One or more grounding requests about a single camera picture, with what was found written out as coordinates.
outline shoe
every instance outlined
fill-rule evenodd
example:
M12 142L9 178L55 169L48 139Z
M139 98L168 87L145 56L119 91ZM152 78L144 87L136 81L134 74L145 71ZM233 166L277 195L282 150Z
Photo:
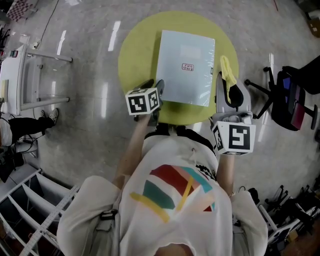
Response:
M41 112L40 112L40 117L41 118L46 118L46 113L43 110L41 110Z
M59 116L59 110L55 108L49 115L49 118L54 122L54 125L56 125L57 120Z

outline white t-shirt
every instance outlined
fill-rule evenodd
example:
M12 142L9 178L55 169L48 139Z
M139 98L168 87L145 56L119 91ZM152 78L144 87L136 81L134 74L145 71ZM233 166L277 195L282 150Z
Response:
M231 256L232 201L216 182L217 168L216 156L198 142L180 136L147 138L143 159L122 191L120 255L153 256L160 247L185 244L194 256ZM256 213L261 221L264 245L252 255L262 256L267 225L250 194L244 201L252 212L247 220Z
M2 146L10 146L12 144L12 132L10 125L3 119L0 119L0 134Z
M142 156L121 195L119 255L153 256L172 243L201 256L265 254L266 222L247 191L229 198L220 188L209 148L186 137L157 135L144 141ZM86 179L58 226L64 255L82 255L90 220L119 193L101 177ZM236 230L233 219L241 224Z

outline red stamp label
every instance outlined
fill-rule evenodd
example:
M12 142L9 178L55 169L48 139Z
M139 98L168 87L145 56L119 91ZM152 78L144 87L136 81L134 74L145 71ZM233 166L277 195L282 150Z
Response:
M194 71L195 66L192 64L187 64L187 63L182 63L182 67L183 70L187 70L187 71Z

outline white storage rack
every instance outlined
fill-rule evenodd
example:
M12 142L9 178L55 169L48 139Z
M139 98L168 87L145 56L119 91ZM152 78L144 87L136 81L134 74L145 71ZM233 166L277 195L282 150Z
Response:
M58 223L79 188L59 185L41 169L13 188L0 201L0 221L6 231L0 240L0 255L62 256L56 237Z

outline yellow round table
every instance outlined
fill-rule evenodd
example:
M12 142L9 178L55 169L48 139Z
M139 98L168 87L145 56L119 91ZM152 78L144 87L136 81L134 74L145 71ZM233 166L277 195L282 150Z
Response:
M146 80L156 81L162 30L185 32L215 39L210 104L198 106L164 101L159 122L173 125L199 123L216 113L215 95L220 56L225 55L235 77L239 76L237 53L227 35L209 19L186 11L165 11L138 23L124 40L118 57L118 75L124 93Z

